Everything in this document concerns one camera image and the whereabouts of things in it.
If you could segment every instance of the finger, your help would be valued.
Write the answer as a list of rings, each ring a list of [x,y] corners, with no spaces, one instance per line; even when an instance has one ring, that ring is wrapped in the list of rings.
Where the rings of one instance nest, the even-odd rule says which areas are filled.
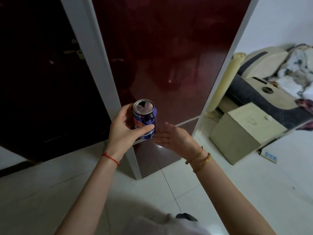
[[[166,142],[166,143],[169,143],[169,142],[170,142],[170,139],[169,139],[169,138],[166,138],[166,137],[159,137],[159,136],[154,136],[154,137],[153,137],[153,140],[154,140],[154,141],[159,141],[159,142]]]
[[[128,105],[123,106],[123,107],[120,109],[119,113],[117,114],[117,117],[119,117],[119,118],[125,117],[125,116],[127,115],[127,112],[128,112],[130,109],[132,109],[133,105],[134,105],[134,103],[130,103],[130,104],[128,104]]]
[[[133,131],[134,131],[136,137],[139,138],[140,136],[148,133],[150,130],[153,130],[153,129],[154,129],[154,124],[149,124],[149,125],[143,126],[141,128],[133,129]]]
[[[164,147],[164,148],[168,148],[168,147],[170,146],[170,144],[169,144],[169,143],[166,143],[166,142],[154,141],[154,143],[155,143],[156,145],[159,145],[159,146]]]
[[[169,123],[165,122],[164,131],[165,132],[170,132],[173,127],[175,127],[175,125],[172,125],[172,124],[169,124]]]
[[[170,137],[170,133],[169,132],[165,132],[165,131],[157,131],[156,136],[169,138]]]

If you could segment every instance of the red string bracelet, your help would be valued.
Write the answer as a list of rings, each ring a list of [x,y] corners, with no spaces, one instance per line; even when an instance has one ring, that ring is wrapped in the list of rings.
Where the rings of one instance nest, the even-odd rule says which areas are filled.
[[[111,158],[111,157],[108,155],[108,153],[104,153],[104,154],[102,154],[102,156],[107,157],[108,159],[111,159],[113,162],[115,162],[115,163],[117,164],[117,166],[119,166],[119,162],[116,161],[115,159]]]

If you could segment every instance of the white wall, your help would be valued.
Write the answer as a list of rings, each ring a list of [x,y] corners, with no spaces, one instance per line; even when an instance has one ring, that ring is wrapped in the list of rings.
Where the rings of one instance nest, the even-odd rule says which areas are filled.
[[[23,161],[26,161],[26,159],[18,154],[12,153],[3,147],[0,147],[0,170]]]
[[[313,45],[313,0],[259,0],[235,52]]]

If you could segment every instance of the can opening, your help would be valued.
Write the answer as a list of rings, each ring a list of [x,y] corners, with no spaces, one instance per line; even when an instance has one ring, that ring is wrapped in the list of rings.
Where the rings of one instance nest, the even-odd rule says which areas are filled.
[[[142,107],[145,107],[146,102],[139,102],[138,105],[140,105],[140,106],[142,106]]]

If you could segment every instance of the forearm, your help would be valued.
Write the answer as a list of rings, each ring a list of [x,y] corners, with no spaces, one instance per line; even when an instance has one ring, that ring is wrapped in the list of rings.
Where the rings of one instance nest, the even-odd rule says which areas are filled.
[[[101,157],[83,190],[55,232],[56,235],[94,234],[117,164]]]
[[[199,152],[199,147],[195,146],[195,152]],[[191,166],[194,170],[198,168],[196,162]],[[275,234],[213,158],[196,175],[229,234]]]

